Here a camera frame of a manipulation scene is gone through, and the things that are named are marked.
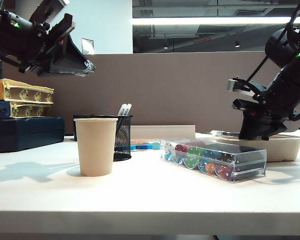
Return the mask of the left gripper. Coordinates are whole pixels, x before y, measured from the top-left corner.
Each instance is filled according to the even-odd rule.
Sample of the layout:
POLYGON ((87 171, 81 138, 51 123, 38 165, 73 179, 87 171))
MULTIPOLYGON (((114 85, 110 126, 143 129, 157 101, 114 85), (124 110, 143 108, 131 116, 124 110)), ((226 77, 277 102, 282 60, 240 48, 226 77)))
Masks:
POLYGON ((29 21, 36 33, 26 54, 21 58, 19 71, 35 72, 38 77, 79 76, 95 71, 95 65, 73 43, 70 32, 74 30, 73 16, 64 14, 63 19, 50 26, 50 13, 33 13, 29 21))

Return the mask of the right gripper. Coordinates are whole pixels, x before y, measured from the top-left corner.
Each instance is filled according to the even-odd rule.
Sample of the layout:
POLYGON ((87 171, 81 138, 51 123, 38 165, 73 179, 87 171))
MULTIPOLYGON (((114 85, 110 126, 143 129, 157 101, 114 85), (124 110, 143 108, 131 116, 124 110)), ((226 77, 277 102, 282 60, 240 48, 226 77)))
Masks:
POLYGON ((284 113, 268 109, 265 104, 244 99, 235 99, 232 107, 243 114, 240 140, 268 140, 279 133, 293 132, 300 126, 300 119, 289 119, 290 113, 294 117, 300 114, 300 103, 284 113))

